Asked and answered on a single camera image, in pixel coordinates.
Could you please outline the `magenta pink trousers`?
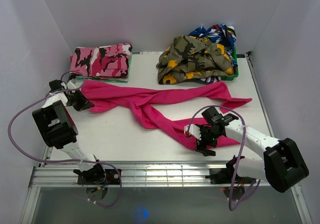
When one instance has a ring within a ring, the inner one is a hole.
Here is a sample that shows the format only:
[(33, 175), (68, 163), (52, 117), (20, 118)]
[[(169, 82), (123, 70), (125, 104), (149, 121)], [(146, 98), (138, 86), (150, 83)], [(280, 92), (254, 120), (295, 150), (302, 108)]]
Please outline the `magenta pink trousers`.
[(154, 105), (170, 105), (198, 97), (222, 101), (221, 112), (236, 109), (252, 101), (250, 98), (232, 97), (223, 82), (190, 89), (153, 90), (146, 88), (119, 87), (100, 81), (87, 80), (82, 94), (94, 104), (93, 113), (107, 112), (117, 106), (131, 110), (135, 120), (146, 129), (160, 129), (187, 149), (196, 149), (195, 138), (187, 138), (184, 127), (189, 119), (170, 120), (155, 109)]

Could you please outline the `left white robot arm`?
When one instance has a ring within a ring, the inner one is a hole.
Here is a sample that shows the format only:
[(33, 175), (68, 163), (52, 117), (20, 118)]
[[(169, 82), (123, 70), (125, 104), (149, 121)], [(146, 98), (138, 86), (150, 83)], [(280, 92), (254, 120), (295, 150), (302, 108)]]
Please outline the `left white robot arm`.
[(32, 112), (38, 130), (48, 147), (54, 147), (77, 160), (78, 169), (74, 172), (90, 183), (100, 184), (106, 179), (106, 172), (93, 154), (86, 153), (77, 143), (79, 134), (66, 107), (71, 106), (81, 112), (94, 107), (82, 92), (76, 89), (75, 82), (65, 83), (54, 80), (49, 83), (50, 92), (45, 104)]

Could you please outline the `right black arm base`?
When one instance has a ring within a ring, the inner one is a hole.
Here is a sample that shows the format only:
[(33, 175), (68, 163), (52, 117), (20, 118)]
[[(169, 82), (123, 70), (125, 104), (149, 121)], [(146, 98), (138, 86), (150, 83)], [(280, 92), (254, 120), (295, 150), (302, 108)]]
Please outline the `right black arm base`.
[[(233, 171), (229, 171), (227, 168), (209, 169), (209, 175), (205, 176), (211, 184), (231, 184), (232, 177)], [(238, 201), (245, 193), (245, 184), (251, 184), (252, 181), (252, 178), (236, 176), (232, 200)]]

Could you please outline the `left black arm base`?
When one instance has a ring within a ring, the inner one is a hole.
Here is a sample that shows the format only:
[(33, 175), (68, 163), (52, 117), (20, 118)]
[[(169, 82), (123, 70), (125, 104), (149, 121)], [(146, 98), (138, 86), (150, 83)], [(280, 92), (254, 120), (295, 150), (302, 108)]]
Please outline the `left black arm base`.
[(96, 185), (96, 187), (87, 187), (86, 196), (90, 200), (101, 201), (108, 193), (109, 185), (119, 185), (120, 175), (112, 169), (105, 169), (97, 174), (85, 174), (80, 170), (74, 169), (73, 172), (78, 175), (78, 185)]

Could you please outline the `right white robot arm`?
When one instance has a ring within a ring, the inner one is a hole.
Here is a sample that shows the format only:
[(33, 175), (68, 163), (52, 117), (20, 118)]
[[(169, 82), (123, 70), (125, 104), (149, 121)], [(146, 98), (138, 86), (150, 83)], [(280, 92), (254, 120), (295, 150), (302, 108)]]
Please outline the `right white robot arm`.
[(248, 183), (256, 179), (266, 181), (276, 191), (284, 193), (310, 174), (294, 140), (265, 135), (245, 125), (239, 116), (223, 115), (212, 106), (206, 107), (201, 115), (205, 124), (190, 123), (184, 127), (186, 136), (195, 137), (197, 152), (215, 156), (210, 147), (216, 147), (218, 139), (226, 137), (240, 142), (260, 157), (259, 160), (242, 155), (233, 157), (225, 168), (210, 173), (211, 183)]

